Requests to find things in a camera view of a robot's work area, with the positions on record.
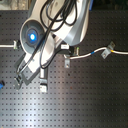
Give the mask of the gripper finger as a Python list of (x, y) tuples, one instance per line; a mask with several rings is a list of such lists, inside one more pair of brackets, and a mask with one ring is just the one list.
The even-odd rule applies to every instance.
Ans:
[(47, 93), (48, 90), (48, 69), (40, 69), (40, 91)]
[(14, 78), (13, 86), (15, 87), (16, 90), (19, 90), (21, 88), (23, 82), (24, 82), (23, 78), (20, 75), (18, 75)]

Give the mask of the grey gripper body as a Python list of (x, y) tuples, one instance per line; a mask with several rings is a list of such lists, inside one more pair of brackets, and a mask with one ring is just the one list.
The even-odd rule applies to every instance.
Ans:
[(50, 64), (53, 54), (48, 53), (46, 50), (43, 53), (37, 53), (32, 61), (28, 64), (29, 70), (32, 72), (32, 76), (27, 78), (23, 72), (20, 71), (20, 66), (23, 62), (26, 62), (30, 57), (30, 54), (23, 54), (20, 59), (15, 63), (17, 76), (20, 75), (25, 84), (29, 84), (40, 72), (40, 69), (47, 69), (47, 66)]

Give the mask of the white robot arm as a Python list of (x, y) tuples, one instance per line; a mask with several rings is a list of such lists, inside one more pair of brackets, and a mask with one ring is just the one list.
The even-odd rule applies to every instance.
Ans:
[(48, 66), (60, 53), (68, 67), (77, 56), (75, 45), (86, 35), (90, 0), (32, 0), (28, 18), (20, 29), (24, 51), (15, 63), (14, 87), (29, 85), (40, 74), (40, 86), (47, 90)]

